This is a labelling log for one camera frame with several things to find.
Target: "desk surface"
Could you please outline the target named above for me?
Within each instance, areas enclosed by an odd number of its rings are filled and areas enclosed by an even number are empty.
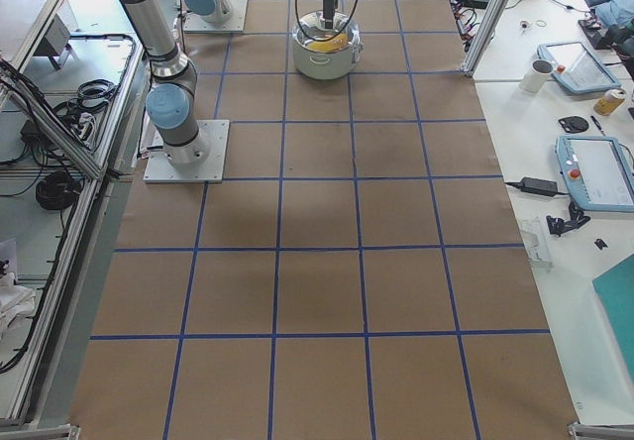
[[[16,67],[30,56],[59,0],[0,0],[0,53]]]
[[[569,96],[555,82],[547,82],[536,95],[520,90],[517,82],[479,82],[476,88],[504,180],[540,177],[556,180],[565,190],[555,158],[555,141],[564,134],[557,119],[588,119],[596,98]],[[631,94],[634,84],[625,81],[624,88]],[[608,136],[634,147],[634,120],[627,106],[598,119]],[[600,136],[591,124],[585,134]],[[567,197],[549,199],[510,188],[509,195],[518,219],[539,221],[553,259],[549,272],[533,272],[580,421],[634,424],[634,385],[591,284],[634,252],[634,214],[590,212],[587,225],[557,238],[548,234],[546,216],[567,217]],[[608,248],[600,251],[597,238]]]
[[[520,0],[509,0],[506,7]],[[582,41],[587,43],[578,19],[583,18],[587,6],[583,0],[556,0],[579,10],[568,10],[551,0],[522,0],[515,7],[507,9],[495,28],[495,35],[475,70],[475,81],[520,80],[530,62],[537,56],[537,47],[562,41]],[[520,21],[532,25],[527,30],[520,28]],[[535,23],[543,21],[546,26]],[[596,51],[604,62],[618,61],[613,51]],[[611,70],[618,78],[629,79],[623,65]]]

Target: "white mug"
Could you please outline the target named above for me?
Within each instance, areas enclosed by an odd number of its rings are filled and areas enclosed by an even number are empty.
[[[522,78],[519,87],[530,93],[537,93],[553,71],[553,65],[547,60],[533,60],[530,69]]]

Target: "metal base plate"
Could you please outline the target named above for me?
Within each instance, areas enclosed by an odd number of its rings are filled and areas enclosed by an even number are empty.
[[[191,34],[228,34],[231,32],[243,32],[247,18],[248,1],[249,0],[230,0],[234,12],[231,17],[222,24],[215,25],[204,21],[197,14],[187,14],[183,31]]]
[[[155,152],[148,158],[144,175],[145,182],[220,182],[225,170],[229,120],[199,120],[201,131],[206,131],[211,140],[209,156],[202,163],[194,165],[173,165],[163,151]],[[162,145],[157,132],[153,145]]]

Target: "yellow object in pot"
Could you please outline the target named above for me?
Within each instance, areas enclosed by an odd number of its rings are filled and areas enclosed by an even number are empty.
[[[328,54],[330,52],[336,52],[340,51],[341,49],[345,49],[347,46],[348,35],[346,33],[341,33],[336,38],[329,41],[313,41],[308,44],[306,48],[311,51]]]

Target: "black power brick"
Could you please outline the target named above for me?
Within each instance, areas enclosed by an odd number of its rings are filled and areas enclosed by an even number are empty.
[[[519,182],[506,182],[506,185],[515,187],[522,192],[528,192],[529,194],[545,195],[547,197],[554,197],[556,195],[567,195],[564,192],[560,192],[557,188],[557,183],[553,180],[536,179],[534,177],[522,177]]]

